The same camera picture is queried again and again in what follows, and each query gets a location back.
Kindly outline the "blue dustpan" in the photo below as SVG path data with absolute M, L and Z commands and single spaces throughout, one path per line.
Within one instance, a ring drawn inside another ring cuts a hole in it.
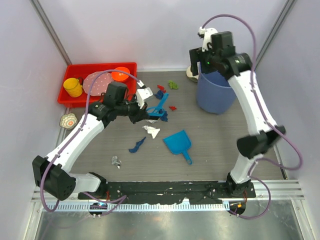
M 188 153 L 188 150 L 192 147 L 192 142 L 185 130 L 181 130 L 173 135 L 165 137 L 163 142 L 172 154 L 182 154 L 189 165 L 193 164 L 193 161 Z

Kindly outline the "blue plastic bucket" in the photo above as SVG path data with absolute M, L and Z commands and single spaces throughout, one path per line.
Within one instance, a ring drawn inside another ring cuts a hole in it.
M 225 113 L 236 100 L 234 90 L 218 71 L 202 73 L 200 63 L 198 67 L 197 105 L 211 114 L 221 115 Z

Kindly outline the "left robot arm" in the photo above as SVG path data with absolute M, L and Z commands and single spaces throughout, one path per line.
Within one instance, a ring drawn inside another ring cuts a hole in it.
M 118 116 L 127 116 L 133 124 L 150 118 L 147 100 L 154 94 L 141 81 L 138 85 L 136 93 L 127 99 L 124 83 L 110 83 L 103 99 L 89 104 L 77 126 L 58 147 L 45 157 L 36 156 L 32 161 L 36 186 L 59 201 L 82 192 L 102 199 L 107 192 L 103 177 L 93 172 L 71 174 L 70 170 L 88 144 Z

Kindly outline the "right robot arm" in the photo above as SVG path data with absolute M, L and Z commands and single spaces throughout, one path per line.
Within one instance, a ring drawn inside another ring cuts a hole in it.
M 200 27 L 202 46 L 189 51 L 187 72 L 200 84 L 212 73 L 221 75 L 224 88 L 230 88 L 238 99 L 247 123 L 248 135 L 237 140 L 238 158 L 226 178 L 226 193 L 233 198 L 249 189 L 254 162 L 264 156 L 286 133 L 277 125 L 260 92 L 253 63 L 247 53 L 237 53 L 230 31 Z

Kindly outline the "blue hand brush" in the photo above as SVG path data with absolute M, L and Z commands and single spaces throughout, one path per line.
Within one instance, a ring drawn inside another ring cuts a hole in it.
M 154 114 L 154 115 L 155 114 L 159 114 L 160 117 L 161 117 L 162 116 L 161 110 L 164 110 L 163 106 L 164 106 L 165 102 L 167 101 L 168 97 L 169 97 L 169 94 L 165 93 L 163 98 L 158 103 L 158 105 L 147 108 L 147 110 L 146 110 L 147 113 L 149 115 L 151 115 L 151 114 Z

